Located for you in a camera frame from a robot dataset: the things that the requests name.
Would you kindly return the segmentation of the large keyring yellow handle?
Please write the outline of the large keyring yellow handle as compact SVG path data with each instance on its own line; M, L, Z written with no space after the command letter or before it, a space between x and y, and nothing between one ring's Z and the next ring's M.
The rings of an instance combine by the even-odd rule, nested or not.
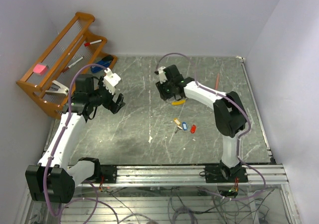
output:
M167 100L166 102L172 106L179 106L184 104L187 101L187 98L180 99L180 100Z

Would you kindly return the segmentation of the blue tag key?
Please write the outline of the blue tag key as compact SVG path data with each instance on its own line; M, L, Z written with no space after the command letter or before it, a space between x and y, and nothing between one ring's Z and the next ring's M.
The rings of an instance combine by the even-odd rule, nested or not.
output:
M187 131L188 130L188 127L187 127L187 124L186 124L186 122L182 122L182 130L183 131Z

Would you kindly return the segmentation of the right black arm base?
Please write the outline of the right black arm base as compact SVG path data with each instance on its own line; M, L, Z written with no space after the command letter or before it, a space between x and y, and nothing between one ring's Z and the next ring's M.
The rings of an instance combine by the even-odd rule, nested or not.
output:
M200 177L204 177L206 183L247 183L248 176L246 168L241 164L233 168L228 168L220 164L206 165L204 170L199 173Z

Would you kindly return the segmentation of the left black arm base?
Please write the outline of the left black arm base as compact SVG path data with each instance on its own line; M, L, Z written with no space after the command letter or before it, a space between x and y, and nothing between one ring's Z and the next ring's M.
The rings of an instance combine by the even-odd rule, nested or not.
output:
M117 180L117 166L115 165L98 165L93 173L93 180L106 184L115 184Z

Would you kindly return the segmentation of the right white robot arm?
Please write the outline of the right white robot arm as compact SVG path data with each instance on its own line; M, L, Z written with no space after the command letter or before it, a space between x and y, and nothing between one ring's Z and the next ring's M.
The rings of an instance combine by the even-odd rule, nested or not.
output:
M207 183L212 182L247 182L247 172L240 161L240 134L246 126L246 112L236 92L218 92L195 81L184 78L176 65L160 67L155 74L159 81L156 87L160 98L193 99L214 112L215 125L222 135L223 153L218 166L207 166L204 169Z

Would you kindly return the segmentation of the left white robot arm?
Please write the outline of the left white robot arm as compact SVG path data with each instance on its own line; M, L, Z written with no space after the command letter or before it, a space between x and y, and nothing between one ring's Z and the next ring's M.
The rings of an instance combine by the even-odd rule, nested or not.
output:
M116 114L125 105L122 94L113 100L116 85L121 81L118 74L107 71L98 79L97 89L94 80L89 74L76 78L71 104L65 107L49 148L36 165L27 167L25 177L32 200L66 204L72 199L76 186L85 180L91 183L101 180L103 175L97 158L82 157L68 167L78 137L87 121L95 117L97 108L103 106Z

